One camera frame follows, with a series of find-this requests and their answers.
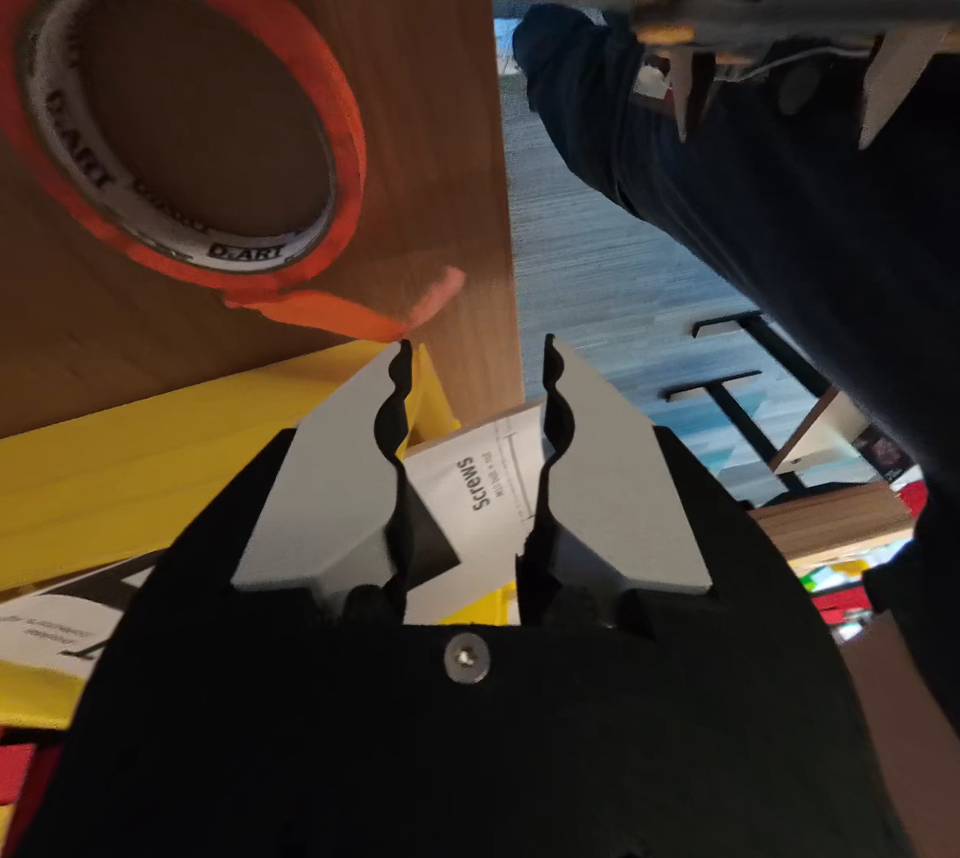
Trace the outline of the wooden side table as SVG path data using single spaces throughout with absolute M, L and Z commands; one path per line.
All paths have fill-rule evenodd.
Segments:
M 914 529 L 906 504 L 882 481 L 794 497 L 748 514 L 795 565 L 908 539 Z

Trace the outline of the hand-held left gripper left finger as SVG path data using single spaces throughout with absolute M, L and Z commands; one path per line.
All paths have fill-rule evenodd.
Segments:
M 336 619 L 361 588 L 378 588 L 404 617 L 414 536 L 400 452 L 412 386 L 412 345 L 393 342 L 297 424 L 234 588 L 304 589 Z

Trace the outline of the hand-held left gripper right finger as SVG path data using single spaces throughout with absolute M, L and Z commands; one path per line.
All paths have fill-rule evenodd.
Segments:
M 556 335 L 546 335 L 534 521 L 516 559 L 523 626 L 573 612 L 615 626 L 627 598 L 703 595 L 714 582 L 655 425 Z

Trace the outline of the white printed paper label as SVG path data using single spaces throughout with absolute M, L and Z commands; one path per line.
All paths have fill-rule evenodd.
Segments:
M 551 447 L 540 399 L 410 449 L 406 474 L 426 512 L 405 622 L 440 624 L 515 579 Z
M 163 551 L 63 579 L 1 605 L 1 659 L 86 681 Z

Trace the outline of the black metal table frame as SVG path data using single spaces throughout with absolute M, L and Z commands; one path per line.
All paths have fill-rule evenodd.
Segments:
M 785 486 L 786 491 L 789 494 L 801 495 L 808 488 L 800 480 L 799 471 L 801 466 L 809 467 L 811 460 L 805 457 L 789 459 L 788 453 L 800 443 L 815 422 L 820 420 L 827 409 L 834 404 L 839 391 L 758 310 L 699 320 L 691 324 L 689 330 L 692 339 L 705 339 L 731 333 L 748 335 L 815 398 L 813 407 L 784 445 L 775 446 L 734 395 L 734 387 L 749 384 L 761 375 L 757 370 L 718 376 L 698 383 L 674 385 L 661 390 L 658 398 L 668 404 L 698 396 L 710 399 L 755 455 Z

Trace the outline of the orange tape roll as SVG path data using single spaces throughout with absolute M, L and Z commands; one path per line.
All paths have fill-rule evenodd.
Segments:
M 96 0 L 2 0 L 2 132 L 36 181 L 114 252 L 220 293 L 229 308 L 349 339 L 390 344 L 428 323 L 464 287 L 443 267 L 406 318 L 380 314 L 306 283 L 354 238 L 367 177 L 360 111 L 333 52 L 291 0 L 188 0 L 265 46 L 308 100 L 329 181 L 301 228 L 249 236 L 189 217 L 123 161 L 90 107 L 79 24 Z

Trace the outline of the yellow storage bin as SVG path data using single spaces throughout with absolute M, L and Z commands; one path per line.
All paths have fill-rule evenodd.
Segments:
M 383 349 L 349 342 L 2 439 L 2 594 L 170 546 Z

